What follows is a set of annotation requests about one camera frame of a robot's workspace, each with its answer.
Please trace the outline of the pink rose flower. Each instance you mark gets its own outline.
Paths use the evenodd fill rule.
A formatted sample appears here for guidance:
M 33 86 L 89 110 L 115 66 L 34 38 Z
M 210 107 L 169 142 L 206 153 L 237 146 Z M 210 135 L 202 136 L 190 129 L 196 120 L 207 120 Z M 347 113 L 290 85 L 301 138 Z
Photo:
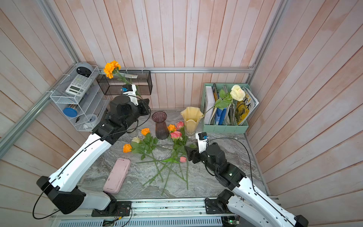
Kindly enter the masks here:
M 174 143 L 170 158 L 179 158 L 181 155 L 182 145 L 184 142 L 183 134 L 180 131 L 176 130 L 175 132 L 169 135 L 168 139 L 171 139 Z M 145 144 L 148 144 L 149 147 L 152 148 L 153 146 L 155 147 L 157 145 L 158 138 L 154 138 L 153 136 L 151 136 L 151 133 L 149 133 L 145 136 L 144 141 Z

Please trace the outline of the orange marigold flower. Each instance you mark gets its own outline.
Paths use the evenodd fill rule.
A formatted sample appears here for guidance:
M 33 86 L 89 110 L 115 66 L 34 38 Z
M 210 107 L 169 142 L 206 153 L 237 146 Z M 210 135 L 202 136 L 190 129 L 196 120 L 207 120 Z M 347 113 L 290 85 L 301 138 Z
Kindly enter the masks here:
M 125 84 L 131 84 L 131 77 L 126 77 L 126 73 L 120 71 L 121 66 L 117 61 L 107 63 L 104 67 L 105 82 L 108 85 L 106 94 L 108 95 L 122 95 L 122 87 Z M 142 98 L 141 94 L 137 91 L 136 95 Z

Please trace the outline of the cream white rose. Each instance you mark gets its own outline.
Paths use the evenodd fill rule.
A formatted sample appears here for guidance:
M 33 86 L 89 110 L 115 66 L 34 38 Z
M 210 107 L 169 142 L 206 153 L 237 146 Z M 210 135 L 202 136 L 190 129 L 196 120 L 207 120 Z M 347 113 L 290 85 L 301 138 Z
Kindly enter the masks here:
M 223 110 L 224 108 L 227 108 L 230 104 L 232 104 L 234 100 L 242 101 L 244 97 L 245 92 L 239 85 L 233 85 L 230 92 L 225 92 L 222 89 L 217 95 L 217 100 L 214 106 L 208 108 L 205 113 L 215 108 Z

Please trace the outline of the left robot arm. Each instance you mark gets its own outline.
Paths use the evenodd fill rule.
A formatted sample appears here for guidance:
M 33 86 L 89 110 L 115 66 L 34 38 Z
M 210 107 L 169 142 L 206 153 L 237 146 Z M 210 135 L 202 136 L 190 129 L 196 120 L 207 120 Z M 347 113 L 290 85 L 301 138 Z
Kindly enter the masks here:
M 110 103 L 111 110 L 92 130 L 86 142 L 56 172 L 40 177 L 36 184 L 58 211 L 67 215 L 77 209 L 92 209 L 99 216 L 117 213 L 117 200 L 105 192 L 83 190 L 79 180 L 93 163 L 138 122 L 141 116 L 151 116 L 149 99 L 120 95 Z

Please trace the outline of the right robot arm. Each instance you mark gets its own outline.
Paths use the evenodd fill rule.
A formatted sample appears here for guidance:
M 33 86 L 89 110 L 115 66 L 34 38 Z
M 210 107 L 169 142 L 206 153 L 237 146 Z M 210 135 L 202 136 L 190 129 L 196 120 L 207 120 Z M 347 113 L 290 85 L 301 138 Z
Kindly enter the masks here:
M 234 213 L 256 227 L 307 227 L 308 220 L 283 209 L 259 188 L 237 166 L 227 161 L 217 143 L 203 152 L 185 147 L 189 161 L 203 163 L 226 189 L 215 200 L 221 213 Z

